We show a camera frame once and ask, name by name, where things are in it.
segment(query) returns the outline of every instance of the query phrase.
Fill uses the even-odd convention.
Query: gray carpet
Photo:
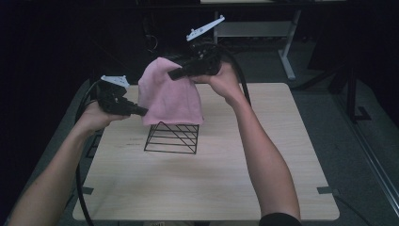
[[[289,58],[297,76],[289,81],[279,62],[277,50],[283,45],[282,40],[262,40],[245,43],[236,54],[237,61],[243,68],[248,82],[283,82],[294,87],[313,78],[319,72],[307,70],[312,48],[311,42],[295,42]],[[350,203],[371,222],[372,225],[399,225],[399,218],[392,210],[387,198],[370,170],[364,153],[357,142],[345,115],[337,104],[337,98],[344,93],[332,96],[327,92],[329,79],[306,91],[294,91],[295,102],[305,123],[311,142],[320,160],[329,185],[337,189],[340,197]],[[32,180],[45,168],[57,147],[72,128],[74,112],[88,84],[84,84],[77,92],[70,108],[59,124],[43,157],[37,165]],[[399,132],[391,120],[378,105],[373,93],[359,83],[358,103],[370,113],[372,121],[362,121],[359,127],[369,139],[373,148],[381,158],[392,181],[399,186]],[[86,176],[90,159],[82,160],[83,175]],[[76,204],[76,192],[72,192],[72,200],[58,225],[86,225],[84,221],[72,218],[72,210]],[[341,215],[334,221],[305,221],[304,225],[366,225],[364,221],[342,202],[337,201]],[[141,225],[141,222],[109,222],[96,221],[96,225]]]

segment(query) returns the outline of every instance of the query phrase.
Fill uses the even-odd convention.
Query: pink cloth
[[[142,117],[144,125],[202,124],[200,95],[192,80],[173,81],[168,72],[180,65],[158,57],[146,68],[138,81],[138,105],[149,109]]]

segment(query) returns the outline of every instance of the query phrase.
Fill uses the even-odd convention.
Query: wooden table
[[[138,116],[104,131],[85,186],[93,219],[259,220],[236,119],[208,85],[197,85],[205,122],[197,154],[144,152],[150,130]],[[248,84],[253,108],[294,177],[304,220],[333,220],[339,210],[308,133],[285,84]],[[136,102],[138,87],[128,88]],[[73,217],[84,219],[79,203]]]

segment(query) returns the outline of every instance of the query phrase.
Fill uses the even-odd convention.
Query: black wire frame
[[[198,124],[153,124],[147,137],[144,152],[197,153],[200,126]],[[178,150],[167,150],[175,147]]]

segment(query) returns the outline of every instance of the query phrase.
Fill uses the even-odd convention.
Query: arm
[[[103,113],[90,104],[65,138],[49,166],[18,201],[9,225],[56,225],[70,196],[83,146],[96,130],[127,117]]]
[[[261,206],[262,216],[285,213],[300,219],[294,182],[287,164],[247,102],[231,65],[223,63],[220,72],[215,76],[202,75],[192,79],[211,85],[234,110],[249,177]]]

